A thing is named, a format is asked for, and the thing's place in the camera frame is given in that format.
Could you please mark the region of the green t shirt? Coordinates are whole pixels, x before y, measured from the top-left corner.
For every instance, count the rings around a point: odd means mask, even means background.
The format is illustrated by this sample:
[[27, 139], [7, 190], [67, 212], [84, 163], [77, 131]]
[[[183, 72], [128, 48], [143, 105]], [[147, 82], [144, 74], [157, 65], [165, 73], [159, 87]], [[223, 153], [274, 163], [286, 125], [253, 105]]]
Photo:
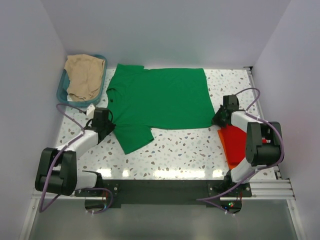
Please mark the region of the green t shirt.
[[215, 115], [202, 68], [118, 64], [106, 94], [113, 133], [125, 154], [151, 143], [152, 128], [208, 128]]

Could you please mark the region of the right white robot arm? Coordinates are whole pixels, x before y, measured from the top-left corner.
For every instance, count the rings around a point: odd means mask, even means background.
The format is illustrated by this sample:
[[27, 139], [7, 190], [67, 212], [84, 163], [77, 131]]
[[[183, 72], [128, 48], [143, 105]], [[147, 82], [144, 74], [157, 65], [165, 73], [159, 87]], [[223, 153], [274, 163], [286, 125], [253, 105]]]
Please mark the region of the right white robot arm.
[[278, 122], [250, 117], [240, 109], [236, 95], [225, 95], [212, 118], [218, 126], [229, 171], [216, 187], [220, 193], [233, 197], [256, 173], [280, 163], [284, 158], [281, 125]]

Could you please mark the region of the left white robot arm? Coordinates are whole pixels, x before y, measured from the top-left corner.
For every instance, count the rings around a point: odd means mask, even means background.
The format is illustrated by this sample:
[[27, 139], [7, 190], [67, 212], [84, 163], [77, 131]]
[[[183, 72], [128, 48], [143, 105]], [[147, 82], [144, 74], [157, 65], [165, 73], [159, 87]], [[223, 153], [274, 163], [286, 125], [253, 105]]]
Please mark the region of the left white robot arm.
[[75, 138], [57, 148], [45, 148], [40, 156], [35, 189], [42, 193], [70, 196], [86, 189], [92, 196], [104, 190], [102, 175], [96, 171], [78, 170], [78, 159], [102, 142], [114, 129], [113, 113], [103, 107], [93, 111], [83, 130]]

